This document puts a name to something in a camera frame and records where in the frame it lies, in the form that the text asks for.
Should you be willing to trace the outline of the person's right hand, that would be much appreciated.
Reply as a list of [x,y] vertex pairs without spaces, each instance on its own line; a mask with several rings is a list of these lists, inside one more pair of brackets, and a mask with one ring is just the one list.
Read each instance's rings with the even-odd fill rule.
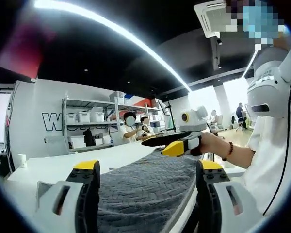
[[229,156],[231,145],[212,133],[202,133],[199,145],[190,150],[192,156],[214,153],[221,158]]

